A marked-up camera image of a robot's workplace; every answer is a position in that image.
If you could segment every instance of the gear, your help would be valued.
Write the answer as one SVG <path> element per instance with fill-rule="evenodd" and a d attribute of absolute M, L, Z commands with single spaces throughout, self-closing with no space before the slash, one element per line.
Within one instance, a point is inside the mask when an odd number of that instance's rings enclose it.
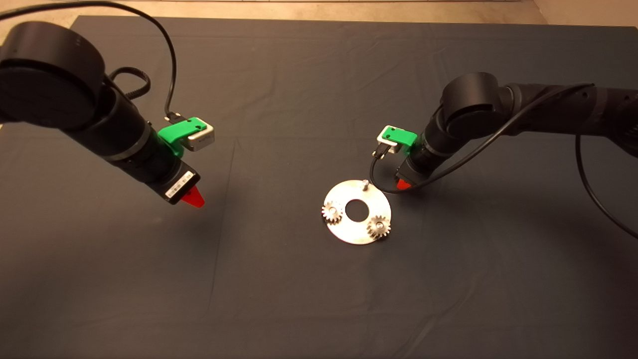
<path fill-rule="evenodd" d="M 390 221 L 381 216 L 372 217 L 367 224 L 367 233 L 374 240 L 387 236 L 390 233 Z"/>
<path fill-rule="evenodd" d="M 326 202 L 323 207 L 321 207 L 321 215 L 326 223 L 337 224 L 343 214 L 336 203 Z"/>

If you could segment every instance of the red gripper tip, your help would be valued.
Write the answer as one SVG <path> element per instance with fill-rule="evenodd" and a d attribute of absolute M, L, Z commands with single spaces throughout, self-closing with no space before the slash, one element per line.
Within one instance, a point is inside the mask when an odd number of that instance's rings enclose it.
<path fill-rule="evenodd" d="M 197 186 L 193 186 L 193 188 L 186 192 L 184 197 L 182 197 L 182 201 L 196 208 L 201 208 L 204 206 L 204 203 L 206 203 L 201 193 L 197 189 Z"/>
<path fill-rule="evenodd" d="M 399 181 L 397 182 L 397 189 L 398 190 L 406 190 L 408 188 L 412 187 L 411 184 L 407 183 L 406 181 L 402 180 L 401 178 L 399 178 Z"/>

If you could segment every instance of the floor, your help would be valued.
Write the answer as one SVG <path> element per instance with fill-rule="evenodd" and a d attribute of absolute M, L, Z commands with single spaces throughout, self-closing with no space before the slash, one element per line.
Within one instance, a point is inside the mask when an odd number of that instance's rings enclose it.
<path fill-rule="evenodd" d="M 154 16 L 225 19 L 474 22 L 497 24 L 638 25 L 636 0 L 519 0 L 395 3 L 125 1 Z M 2 0 L 0 11 L 50 0 Z M 0 23 L 0 39 L 27 19 L 70 26 L 80 14 L 128 15 L 108 8 L 49 11 Z"/>

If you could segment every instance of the center hole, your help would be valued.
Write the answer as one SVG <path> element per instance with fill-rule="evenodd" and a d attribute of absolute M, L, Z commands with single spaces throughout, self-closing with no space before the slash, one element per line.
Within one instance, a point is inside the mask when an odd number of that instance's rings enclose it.
<path fill-rule="evenodd" d="M 355 222 L 363 222 L 369 215 L 365 202 L 353 199 L 346 204 L 346 215 Z"/>

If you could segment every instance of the dark gray cloth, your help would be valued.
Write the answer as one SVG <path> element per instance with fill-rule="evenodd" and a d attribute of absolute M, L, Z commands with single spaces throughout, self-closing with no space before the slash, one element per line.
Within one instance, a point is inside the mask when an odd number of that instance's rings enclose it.
<path fill-rule="evenodd" d="M 6 125 L 0 356 L 636 357 L 638 242 L 588 199 L 572 136 L 502 138 L 422 195 L 390 196 L 383 242 L 347 245 L 320 218 L 333 185 L 367 177 L 382 127 L 420 132 L 454 77 L 638 88 L 636 29 L 161 21 L 179 58 L 172 109 L 216 128 L 185 156 L 207 205 L 170 206 L 57 130 Z M 158 31 L 129 17 L 73 29 L 107 71 L 151 76 L 136 104 L 164 126 Z M 638 227 L 637 160 L 590 138 L 584 160 Z"/>

